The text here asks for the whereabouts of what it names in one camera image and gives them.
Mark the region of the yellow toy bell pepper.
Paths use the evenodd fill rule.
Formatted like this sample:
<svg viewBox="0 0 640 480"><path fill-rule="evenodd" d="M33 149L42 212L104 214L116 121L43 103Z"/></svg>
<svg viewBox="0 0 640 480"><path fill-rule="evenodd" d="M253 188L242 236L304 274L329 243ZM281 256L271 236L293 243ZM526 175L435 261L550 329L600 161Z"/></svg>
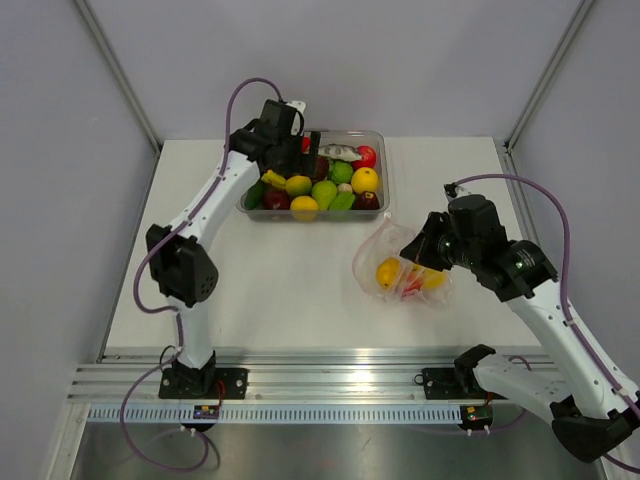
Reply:
<svg viewBox="0 0 640 480"><path fill-rule="evenodd" d="M423 291L432 291L443 287L448 280L448 276L444 271L432 269L424 269L421 274L421 289Z"/></svg>

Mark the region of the red toy pear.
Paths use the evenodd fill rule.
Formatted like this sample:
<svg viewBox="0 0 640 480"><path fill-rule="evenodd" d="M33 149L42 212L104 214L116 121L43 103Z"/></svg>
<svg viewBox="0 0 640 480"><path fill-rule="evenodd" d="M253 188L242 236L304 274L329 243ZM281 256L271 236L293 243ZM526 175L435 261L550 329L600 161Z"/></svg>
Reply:
<svg viewBox="0 0 640 480"><path fill-rule="evenodd" d="M425 269L412 267L402 280L401 298L406 299L418 295L423 288Z"/></svg>

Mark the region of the clear zip top bag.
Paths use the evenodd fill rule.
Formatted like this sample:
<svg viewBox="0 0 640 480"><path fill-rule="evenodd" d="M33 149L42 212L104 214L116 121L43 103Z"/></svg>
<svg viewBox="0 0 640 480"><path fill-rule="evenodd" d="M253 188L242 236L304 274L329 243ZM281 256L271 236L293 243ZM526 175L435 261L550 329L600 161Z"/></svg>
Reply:
<svg viewBox="0 0 640 480"><path fill-rule="evenodd" d="M392 215L385 213L381 225L357 250L353 276L365 294L379 300L443 308L453 293L450 276L400 256L414 235L413 230L395 223Z"/></svg>

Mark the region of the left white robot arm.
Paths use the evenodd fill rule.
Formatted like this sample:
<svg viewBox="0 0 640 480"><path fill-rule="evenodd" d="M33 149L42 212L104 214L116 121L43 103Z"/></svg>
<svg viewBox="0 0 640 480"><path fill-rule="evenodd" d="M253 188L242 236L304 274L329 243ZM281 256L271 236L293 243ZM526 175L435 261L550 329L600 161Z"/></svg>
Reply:
<svg viewBox="0 0 640 480"><path fill-rule="evenodd" d="M208 249L232 207L266 173L315 172L320 134L305 147L303 101L268 100L258 118L231 133L211 177L168 225L146 233L152 280L176 315L178 346L165 385L195 398L216 385L215 350L210 340L207 301L219 272Z"/></svg>

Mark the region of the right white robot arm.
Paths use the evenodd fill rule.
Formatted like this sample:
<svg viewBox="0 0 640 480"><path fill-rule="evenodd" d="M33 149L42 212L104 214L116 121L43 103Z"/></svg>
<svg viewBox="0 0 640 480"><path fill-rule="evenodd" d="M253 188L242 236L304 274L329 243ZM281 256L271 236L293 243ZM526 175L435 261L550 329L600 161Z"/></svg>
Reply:
<svg viewBox="0 0 640 480"><path fill-rule="evenodd" d="M550 425L576 459L591 463L627 440L639 427L639 387L614 366L578 315L564 311L558 273L528 240L511 240L493 202L471 194L432 212L403 259L432 270L469 270L530 329L564 382L557 385L514 367L479 344L454 361L454 384L466 396L490 392Z"/></svg>

